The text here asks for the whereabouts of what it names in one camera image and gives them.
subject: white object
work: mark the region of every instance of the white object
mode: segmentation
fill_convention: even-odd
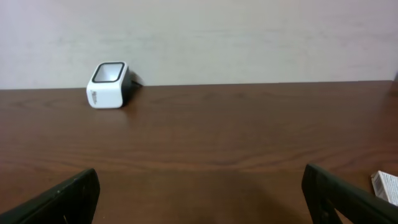
[[[398,206],[398,177],[377,171],[372,174],[371,178],[374,194],[377,197]]]
[[[87,84],[87,99],[93,108],[119,108],[131,90],[131,76],[125,62],[104,62],[97,66]]]

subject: wood grain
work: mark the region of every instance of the wood grain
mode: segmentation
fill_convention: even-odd
[[[309,223],[305,164],[371,191],[397,136],[392,82],[151,86],[120,110],[0,91],[0,212],[94,167],[94,223]]]

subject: device logo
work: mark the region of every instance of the device logo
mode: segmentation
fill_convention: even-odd
[[[94,104],[97,104],[97,92],[93,90],[90,91],[91,91],[91,96],[93,97]]]

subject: white casing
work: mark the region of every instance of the white casing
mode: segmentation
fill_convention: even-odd
[[[95,77],[101,66],[122,63],[123,66],[119,71],[116,81],[100,81],[96,82]],[[128,65],[126,62],[104,62],[97,66],[93,76],[87,84],[87,99],[93,108],[120,108],[123,105],[122,83],[127,75]]]

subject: white wall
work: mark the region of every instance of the white wall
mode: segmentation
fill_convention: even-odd
[[[391,80],[397,0],[0,0],[0,88]]]

